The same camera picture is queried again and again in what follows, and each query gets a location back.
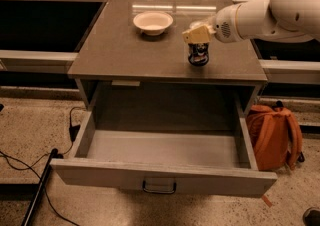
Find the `black cable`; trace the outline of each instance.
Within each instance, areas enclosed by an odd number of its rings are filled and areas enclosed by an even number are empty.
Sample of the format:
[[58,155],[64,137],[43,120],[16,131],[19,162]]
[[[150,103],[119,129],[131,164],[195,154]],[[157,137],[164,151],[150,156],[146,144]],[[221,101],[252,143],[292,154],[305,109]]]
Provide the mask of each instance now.
[[[13,169],[15,169],[15,170],[26,170],[26,169],[29,169],[29,170],[31,170],[31,171],[40,179],[40,181],[41,181],[40,175],[39,175],[31,166],[29,166],[28,164],[26,164],[26,163],[23,162],[22,160],[17,159],[17,158],[14,158],[14,157],[12,157],[12,156],[9,156],[9,155],[5,154],[4,152],[2,152],[1,150],[0,150],[0,154],[2,155],[2,157],[4,157],[4,158],[6,159],[8,165],[9,165],[11,168],[13,168]],[[43,155],[40,159],[38,159],[38,161],[37,161],[36,163],[38,163],[45,155]],[[23,164],[24,166],[26,166],[26,168],[21,169],[21,168],[17,168],[17,167],[15,167],[15,166],[13,166],[13,165],[10,163],[10,160],[9,160],[9,159],[15,160],[15,161]],[[69,222],[69,223],[71,223],[71,224],[73,224],[73,225],[80,226],[79,224],[77,224],[77,223],[69,220],[68,218],[66,218],[66,217],[64,217],[63,215],[61,215],[60,213],[58,213],[58,211],[54,208],[54,206],[53,206],[52,203],[51,203],[51,200],[50,200],[50,198],[49,198],[49,196],[48,196],[47,189],[46,189],[45,186],[44,186],[44,192],[45,192],[45,194],[46,194],[46,197],[47,197],[47,200],[48,200],[48,203],[49,203],[50,207],[52,208],[52,210],[55,212],[55,214],[56,214],[59,218],[61,218],[62,220],[65,220],[65,221],[67,221],[67,222]]]
[[72,111],[74,110],[86,110],[85,108],[82,108],[82,107],[73,107],[70,112],[69,112],[69,122],[70,122],[70,127],[72,127],[72,120],[71,120],[71,114],[72,114]]
[[71,146],[66,152],[63,152],[63,153],[60,153],[60,154],[61,155],[66,155],[67,153],[69,153],[69,151],[72,149],[72,147],[73,147],[73,142],[71,142]]

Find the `backpack strap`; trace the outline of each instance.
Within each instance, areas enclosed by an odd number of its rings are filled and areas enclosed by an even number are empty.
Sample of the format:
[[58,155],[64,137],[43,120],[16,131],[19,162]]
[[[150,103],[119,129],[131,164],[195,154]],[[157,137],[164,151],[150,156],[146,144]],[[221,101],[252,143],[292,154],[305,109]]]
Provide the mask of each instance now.
[[263,155],[266,147],[269,144],[269,140],[271,139],[271,135],[273,133],[273,129],[275,128],[275,122],[273,120],[272,113],[267,113],[264,116],[264,122],[261,127],[259,138],[254,146],[254,153],[257,160],[260,160],[260,156]]
[[288,156],[287,164],[291,170],[294,170],[295,163],[302,151],[302,133],[298,121],[292,112],[286,108],[284,108],[284,110],[286,111],[286,118],[292,139],[291,154]]

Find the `cabinet top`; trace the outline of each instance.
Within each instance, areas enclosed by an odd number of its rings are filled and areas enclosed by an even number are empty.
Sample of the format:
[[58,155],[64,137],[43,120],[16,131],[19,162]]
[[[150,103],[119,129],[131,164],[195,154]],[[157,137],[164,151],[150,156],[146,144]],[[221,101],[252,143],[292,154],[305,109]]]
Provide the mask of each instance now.
[[[249,40],[224,44],[214,37],[208,64],[188,61],[181,33],[190,23],[214,15],[231,0],[109,0],[102,10],[69,75],[93,80],[137,80],[248,84],[266,82]],[[143,11],[165,11],[173,24],[161,35],[141,34],[133,18]]]

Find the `cable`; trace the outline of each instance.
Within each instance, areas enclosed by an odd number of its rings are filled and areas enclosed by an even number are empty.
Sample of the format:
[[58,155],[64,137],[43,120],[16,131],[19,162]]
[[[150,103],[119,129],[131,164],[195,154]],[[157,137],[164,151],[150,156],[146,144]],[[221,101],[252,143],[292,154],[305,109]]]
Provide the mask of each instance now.
[[[71,118],[72,115],[71,115],[71,114],[72,114],[72,111],[75,110],[75,109],[85,110],[85,108],[82,108],[82,107],[73,107],[73,108],[70,110],[70,112],[69,112],[69,131],[70,131],[70,129],[74,129],[74,128],[77,129],[77,128],[78,128],[78,126],[75,126],[75,127],[72,126],[72,118]],[[75,138],[74,138],[73,136],[71,136],[71,135],[70,135],[70,138],[71,138],[71,146],[70,146],[70,148],[69,148],[67,151],[65,151],[64,153],[61,153],[61,155],[67,154],[67,153],[72,149],[72,147],[73,147],[73,142],[74,142],[74,139],[75,139]],[[31,171],[40,179],[40,181],[41,181],[42,179],[41,179],[41,177],[39,176],[39,174],[33,169],[33,167],[34,167],[37,163],[39,163],[39,161],[41,161],[41,159],[43,159],[45,156],[49,156],[49,155],[50,155],[50,153],[45,153],[45,154],[43,154],[40,158],[38,158],[38,159],[37,159],[34,163],[32,163],[32,165],[30,166],[30,165],[26,164],[25,162],[23,162],[22,160],[17,159],[17,158],[14,158],[14,157],[12,157],[12,156],[9,156],[9,155],[7,155],[6,153],[4,153],[4,152],[2,152],[2,151],[0,150],[0,157],[3,157],[3,158],[7,161],[8,165],[9,165],[11,168],[13,168],[14,170],[18,170],[18,171],[31,170]],[[23,164],[23,165],[25,166],[25,168],[19,168],[19,167],[14,166],[13,164],[11,164],[11,162],[10,162],[9,159],[12,159],[12,160],[14,160],[14,161],[17,161],[17,162]],[[48,196],[47,189],[46,189],[45,186],[44,186],[44,192],[45,192],[45,195],[46,195],[46,197],[47,197],[47,200],[48,200],[48,203],[49,203],[51,209],[54,211],[54,213],[55,213],[59,218],[65,220],[65,221],[67,221],[67,222],[69,222],[69,223],[71,223],[71,224],[73,224],[73,225],[79,226],[79,224],[77,224],[77,223],[69,220],[68,218],[66,218],[66,217],[62,216],[60,213],[58,213],[58,211],[54,208],[54,206],[53,206],[52,203],[51,203],[51,200],[50,200],[50,198],[49,198],[49,196]]]
[[[6,159],[8,165],[9,165],[11,168],[13,168],[13,169],[15,169],[15,170],[26,170],[26,169],[29,169],[29,170],[31,170],[31,171],[40,179],[40,181],[42,180],[41,177],[40,177],[40,175],[39,175],[31,166],[29,166],[28,164],[26,164],[26,163],[23,162],[22,160],[17,159],[17,158],[14,158],[14,157],[12,157],[12,156],[9,156],[9,155],[5,154],[4,152],[2,152],[1,150],[0,150],[0,154],[2,155],[2,157],[4,157],[4,158]],[[37,161],[36,163],[38,163],[45,155],[43,155],[40,159],[38,159],[38,161]],[[15,166],[13,166],[13,165],[10,163],[10,160],[9,160],[9,159],[15,160],[15,161],[23,164],[24,166],[26,166],[26,168],[21,169],[21,168],[17,168],[17,167],[15,167]],[[46,197],[47,197],[47,200],[48,200],[48,203],[49,203],[50,207],[52,208],[52,210],[55,212],[55,214],[56,214],[59,218],[65,220],[65,221],[67,221],[67,222],[69,222],[69,223],[71,223],[71,224],[73,224],[73,225],[80,226],[79,224],[77,224],[77,223],[69,220],[68,218],[64,217],[63,215],[61,215],[61,214],[54,208],[54,206],[52,205],[51,200],[50,200],[50,198],[49,198],[49,196],[48,196],[46,186],[44,186],[44,192],[45,192],[45,194],[46,194]]]

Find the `drawer handle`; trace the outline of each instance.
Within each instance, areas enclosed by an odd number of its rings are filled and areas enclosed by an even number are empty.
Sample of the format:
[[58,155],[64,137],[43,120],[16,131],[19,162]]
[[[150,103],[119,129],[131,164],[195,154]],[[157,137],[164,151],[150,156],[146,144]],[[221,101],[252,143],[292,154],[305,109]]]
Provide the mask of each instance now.
[[170,195],[170,194],[174,194],[176,192],[177,189],[177,184],[174,182],[173,186],[172,186],[172,190],[169,191],[162,191],[162,190],[149,190],[146,188],[146,181],[142,182],[142,189],[144,192],[149,193],[149,194],[166,194],[166,195]]

